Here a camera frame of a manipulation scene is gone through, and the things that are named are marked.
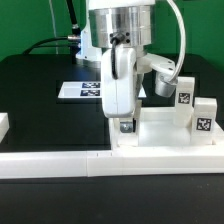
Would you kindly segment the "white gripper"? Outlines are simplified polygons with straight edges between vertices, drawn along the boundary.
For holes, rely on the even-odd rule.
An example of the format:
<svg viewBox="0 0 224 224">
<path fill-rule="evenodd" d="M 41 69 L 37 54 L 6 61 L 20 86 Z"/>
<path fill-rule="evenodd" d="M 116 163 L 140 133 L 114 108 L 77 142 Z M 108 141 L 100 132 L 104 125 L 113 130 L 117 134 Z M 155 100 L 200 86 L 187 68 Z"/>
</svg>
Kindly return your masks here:
<svg viewBox="0 0 224 224">
<path fill-rule="evenodd" d="M 111 50 L 107 50 L 101 61 L 102 107 L 107 118 L 120 118 L 120 131 L 134 133 L 136 120 L 130 117 L 136 104 L 135 69 L 136 51 L 133 48 L 116 49 L 117 79 L 112 76 Z"/>
</svg>

